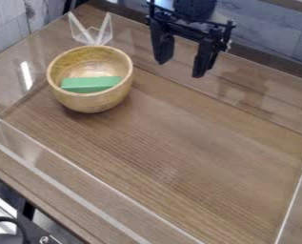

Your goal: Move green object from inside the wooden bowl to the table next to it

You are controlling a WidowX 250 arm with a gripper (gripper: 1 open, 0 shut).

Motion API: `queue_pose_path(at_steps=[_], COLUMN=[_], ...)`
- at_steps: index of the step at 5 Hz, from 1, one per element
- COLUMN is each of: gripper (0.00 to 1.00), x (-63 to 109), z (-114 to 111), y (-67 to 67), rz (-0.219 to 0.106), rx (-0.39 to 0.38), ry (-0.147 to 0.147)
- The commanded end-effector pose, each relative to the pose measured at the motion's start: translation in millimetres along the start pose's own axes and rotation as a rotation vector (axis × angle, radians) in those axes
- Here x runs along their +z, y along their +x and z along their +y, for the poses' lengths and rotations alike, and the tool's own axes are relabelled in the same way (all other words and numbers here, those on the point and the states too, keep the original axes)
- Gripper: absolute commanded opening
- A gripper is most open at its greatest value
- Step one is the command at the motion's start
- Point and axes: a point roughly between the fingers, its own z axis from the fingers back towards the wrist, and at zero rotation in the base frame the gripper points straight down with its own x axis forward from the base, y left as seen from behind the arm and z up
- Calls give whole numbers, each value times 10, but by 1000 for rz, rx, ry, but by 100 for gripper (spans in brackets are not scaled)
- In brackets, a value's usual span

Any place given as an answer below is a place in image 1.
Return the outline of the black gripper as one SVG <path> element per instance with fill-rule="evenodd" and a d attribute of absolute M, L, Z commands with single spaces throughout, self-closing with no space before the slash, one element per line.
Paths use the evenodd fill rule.
<path fill-rule="evenodd" d="M 149 17 L 155 19 L 151 20 L 153 54 L 159 65 L 163 65 L 174 56 L 174 35 L 190 40 L 208 37 L 200 42 L 193 67 L 194 78 L 201 78 L 213 68 L 218 52 L 232 48 L 236 22 L 217 12 L 217 1 L 169 0 L 167 3 L 163 3 L 162 0 L 147 0 Z M 170 24 L 174 35 L 165 23 Z"/>

